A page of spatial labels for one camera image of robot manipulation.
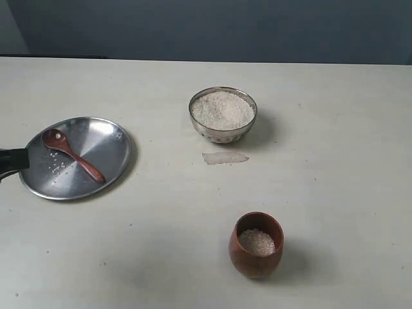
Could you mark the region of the dark red wooden spoon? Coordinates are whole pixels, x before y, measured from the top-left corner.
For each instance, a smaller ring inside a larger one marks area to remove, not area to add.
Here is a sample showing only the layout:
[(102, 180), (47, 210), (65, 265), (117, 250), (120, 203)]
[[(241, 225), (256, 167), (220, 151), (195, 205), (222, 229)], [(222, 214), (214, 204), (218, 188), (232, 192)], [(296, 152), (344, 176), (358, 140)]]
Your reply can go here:
[(46, 147), (70, 156), (93, 178), (94, 181), (97, 183), (106, 183), (106, 178), (96, 167), (77, 155), (71, 149), (65, 133), (58, 129), (49, 129), (42, 134), (41, 139)]

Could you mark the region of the brown wooden cup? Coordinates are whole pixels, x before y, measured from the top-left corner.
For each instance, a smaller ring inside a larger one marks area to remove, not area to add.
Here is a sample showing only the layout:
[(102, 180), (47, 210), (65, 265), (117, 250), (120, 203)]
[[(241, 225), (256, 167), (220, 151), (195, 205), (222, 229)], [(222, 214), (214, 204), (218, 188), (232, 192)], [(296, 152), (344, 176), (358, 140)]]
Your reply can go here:
[(229, 240), (234, 267), (251, 279), (266, 279), (277, 268), (283, 254), (280, 224), (264, 212), (250, 212), (237, 221)]

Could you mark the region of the steel bowl of rice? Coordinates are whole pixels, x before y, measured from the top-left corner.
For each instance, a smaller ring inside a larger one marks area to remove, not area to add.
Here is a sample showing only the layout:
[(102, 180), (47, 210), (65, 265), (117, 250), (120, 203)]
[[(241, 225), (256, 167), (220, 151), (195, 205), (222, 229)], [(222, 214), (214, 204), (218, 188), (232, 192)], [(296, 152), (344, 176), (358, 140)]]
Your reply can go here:
[(194, 129), (210, 142), (229, 144), (247, 134), (258, 108), (247, 93), (231, 87), (211, 87), (193, 96), (188, 106)]

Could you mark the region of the round steel plate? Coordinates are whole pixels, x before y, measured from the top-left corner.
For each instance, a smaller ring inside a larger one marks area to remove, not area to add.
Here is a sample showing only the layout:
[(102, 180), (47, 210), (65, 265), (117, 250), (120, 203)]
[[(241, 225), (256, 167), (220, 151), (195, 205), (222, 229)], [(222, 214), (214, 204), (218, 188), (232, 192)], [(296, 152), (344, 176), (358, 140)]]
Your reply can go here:
[[(104, 176), (99, 183), (68, 154), (50, 149), (43, 136), (59, 130), (76, 155)], [(30, 168), (19, 173), (23, 185), (49, 200), (66, 201), (91, 196), (115, 183), (133, 161), (132, 139), (118, 124), (97, 117), (76, 117), (43, 129), (26, 146)]]

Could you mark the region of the clear tape piece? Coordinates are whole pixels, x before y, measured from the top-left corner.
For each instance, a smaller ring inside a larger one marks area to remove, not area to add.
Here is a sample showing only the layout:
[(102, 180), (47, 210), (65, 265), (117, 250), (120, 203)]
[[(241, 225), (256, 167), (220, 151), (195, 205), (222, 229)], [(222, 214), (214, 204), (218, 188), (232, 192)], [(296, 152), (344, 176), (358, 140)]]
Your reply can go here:
[(203, 160), (208, 165), (236, 164), (249, 160), (249, 157), (237, 151), (224, 151), (215, 153), (203, 153)]

